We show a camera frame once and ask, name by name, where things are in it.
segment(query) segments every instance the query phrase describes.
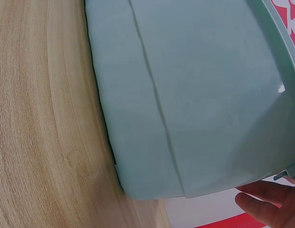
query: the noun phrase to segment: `wood grain surface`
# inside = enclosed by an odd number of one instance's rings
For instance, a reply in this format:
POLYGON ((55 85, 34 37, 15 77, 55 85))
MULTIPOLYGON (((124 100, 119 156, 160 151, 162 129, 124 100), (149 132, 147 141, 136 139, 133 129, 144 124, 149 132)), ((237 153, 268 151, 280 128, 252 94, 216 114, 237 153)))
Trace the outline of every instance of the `wood grain surface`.
POLYGON ((82 0, 0 0, 1 227, 169 227, 120 189, 82 0))

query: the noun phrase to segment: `mint green plastic container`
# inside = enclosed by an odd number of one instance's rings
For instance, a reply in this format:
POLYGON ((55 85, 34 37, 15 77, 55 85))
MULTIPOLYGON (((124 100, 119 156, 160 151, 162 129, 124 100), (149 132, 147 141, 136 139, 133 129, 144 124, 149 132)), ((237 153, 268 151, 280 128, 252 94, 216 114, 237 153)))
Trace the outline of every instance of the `mint green plastic container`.
POLYGON ((295 47, 271 0, 86 0, 86 12, 127 194, 295 177, 295 47))

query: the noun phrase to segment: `finger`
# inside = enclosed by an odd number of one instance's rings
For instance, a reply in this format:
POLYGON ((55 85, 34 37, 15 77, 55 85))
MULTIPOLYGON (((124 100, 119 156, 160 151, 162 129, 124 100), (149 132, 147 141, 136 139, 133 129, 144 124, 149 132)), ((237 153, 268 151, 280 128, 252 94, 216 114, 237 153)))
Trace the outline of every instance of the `finger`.
POLYGON ((281 206, 292 187, 274 182, 260 180, 238 187, 238 190, 260 198, 261 200, 281 206))
POLYGON ((235 202, 242 210, 244 210, 256 220, 268 226, 273 226, 274 219, 279 210, 279 208, 273 204, 260 201, 245 193, 237 194, 235 197, 235 202))
POLYGON ((284 228, 295 228, 295 213, 285 222, 284 228))

